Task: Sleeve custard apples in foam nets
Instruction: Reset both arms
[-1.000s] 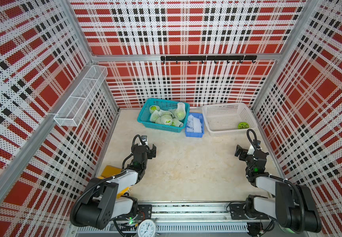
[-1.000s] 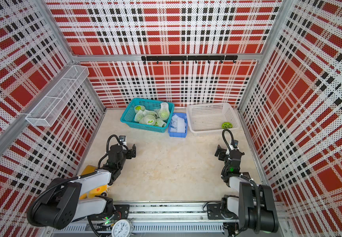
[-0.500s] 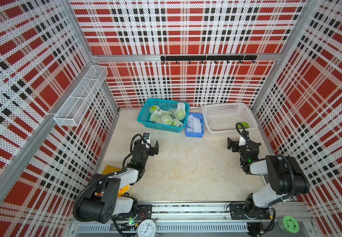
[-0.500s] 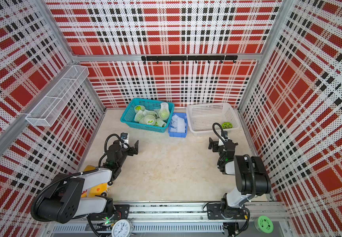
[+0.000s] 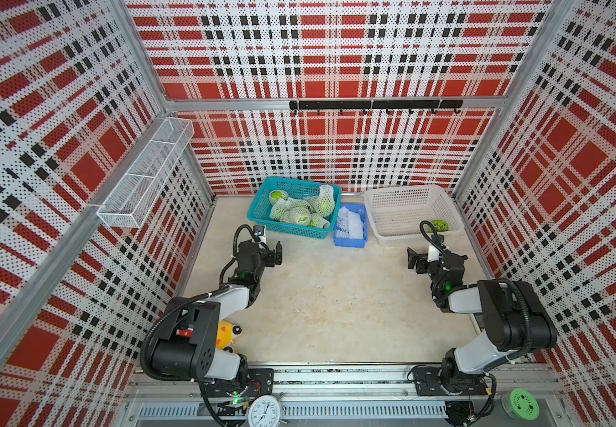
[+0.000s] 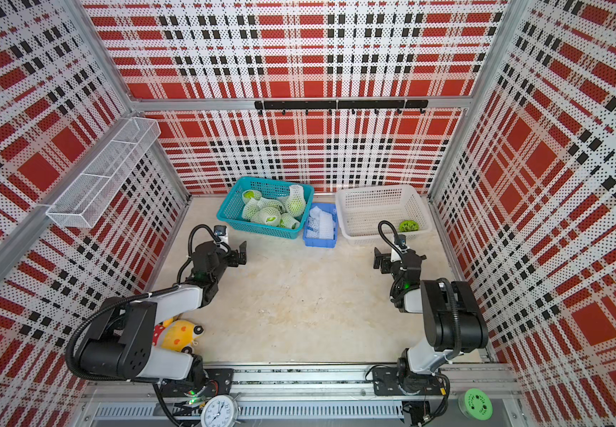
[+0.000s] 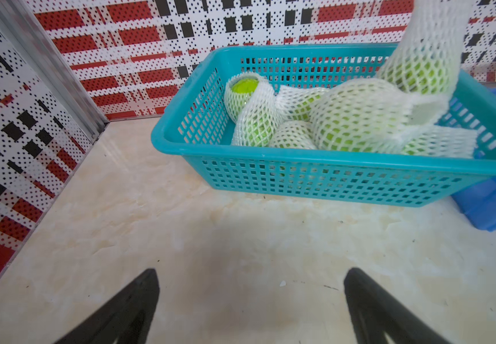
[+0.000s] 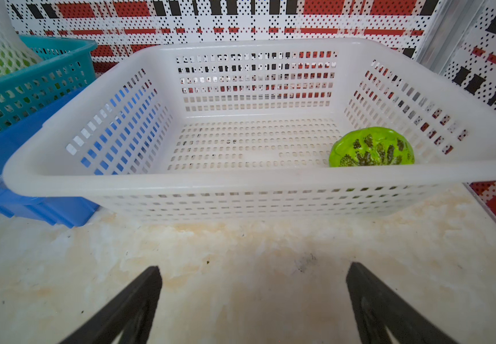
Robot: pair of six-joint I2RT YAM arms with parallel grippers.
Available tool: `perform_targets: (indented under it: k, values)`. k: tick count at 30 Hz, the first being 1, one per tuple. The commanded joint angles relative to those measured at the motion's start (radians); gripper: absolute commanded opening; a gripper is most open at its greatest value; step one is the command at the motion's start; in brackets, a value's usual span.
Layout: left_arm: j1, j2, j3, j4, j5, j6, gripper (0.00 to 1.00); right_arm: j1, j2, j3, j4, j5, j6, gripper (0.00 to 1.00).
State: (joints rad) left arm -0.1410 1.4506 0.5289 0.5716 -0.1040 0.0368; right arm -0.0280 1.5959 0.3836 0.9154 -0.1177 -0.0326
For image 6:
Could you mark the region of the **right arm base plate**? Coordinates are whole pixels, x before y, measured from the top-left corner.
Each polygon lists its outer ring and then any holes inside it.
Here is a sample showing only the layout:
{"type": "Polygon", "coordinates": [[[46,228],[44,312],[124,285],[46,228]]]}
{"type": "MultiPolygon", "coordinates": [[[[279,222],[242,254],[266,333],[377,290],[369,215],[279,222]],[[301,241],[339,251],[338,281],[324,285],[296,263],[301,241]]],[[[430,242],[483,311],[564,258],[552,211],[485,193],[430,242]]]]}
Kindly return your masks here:
{"type": "Polygon", "coordinates": [[[448,392],[445,380],[439,375],[413,374],[383,365],[373,366],[368,375],[371,375],[375,395],[380,397],[444,396],[448,392]]]}

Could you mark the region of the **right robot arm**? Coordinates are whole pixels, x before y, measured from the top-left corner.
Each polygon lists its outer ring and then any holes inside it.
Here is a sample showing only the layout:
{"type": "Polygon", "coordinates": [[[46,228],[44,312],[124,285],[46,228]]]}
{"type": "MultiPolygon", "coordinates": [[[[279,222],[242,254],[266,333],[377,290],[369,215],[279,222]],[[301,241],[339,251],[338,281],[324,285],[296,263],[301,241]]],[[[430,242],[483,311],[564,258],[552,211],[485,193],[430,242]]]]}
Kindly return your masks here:
{"type": "Polygon", "coordinates": [[[373,371],[379,396],[440,395],[448,391],[439,374],[441,366],[488,344],[488,327],[470,284],[422,279],[425,259],[412,249],[391,254],[374,250],[373,268],[393,279],[390,302],[400,312],[422,315],[425,333],[402,352],[395,368],[373,371]]]}

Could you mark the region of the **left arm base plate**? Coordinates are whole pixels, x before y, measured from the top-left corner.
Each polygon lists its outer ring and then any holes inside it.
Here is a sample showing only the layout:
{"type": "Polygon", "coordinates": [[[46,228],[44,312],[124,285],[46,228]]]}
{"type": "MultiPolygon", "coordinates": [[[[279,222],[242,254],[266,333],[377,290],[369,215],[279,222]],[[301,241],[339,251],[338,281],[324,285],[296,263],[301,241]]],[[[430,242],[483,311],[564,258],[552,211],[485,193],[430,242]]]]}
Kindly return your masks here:
{"type": "Polygon", "coordinates": [[[185,380],[164,380],[160,392],[164,398],[204,400],[226,395],[233,385],[232,368],[208,368],[185,380]]]}

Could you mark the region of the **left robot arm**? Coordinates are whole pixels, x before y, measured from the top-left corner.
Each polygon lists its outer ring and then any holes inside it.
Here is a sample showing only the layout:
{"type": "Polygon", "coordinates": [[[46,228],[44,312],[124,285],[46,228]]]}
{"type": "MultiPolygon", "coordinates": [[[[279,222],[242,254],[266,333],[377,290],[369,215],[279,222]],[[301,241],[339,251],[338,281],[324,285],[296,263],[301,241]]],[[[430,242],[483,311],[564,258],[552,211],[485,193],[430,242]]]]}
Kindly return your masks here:
{"type": "Polygon", "coordinates": [[[206,389],[211,380],[201,356],[155,346],[154,329],[165,320],[208,306],[224,272],[246,263],[246,242],[232,249],[211,240],[198,245],[183,265],[192,266],[183,283],[106,299],[69,338],[64,354],[69,371],[91,382],[175,384],[194,392],[206,389]]]}

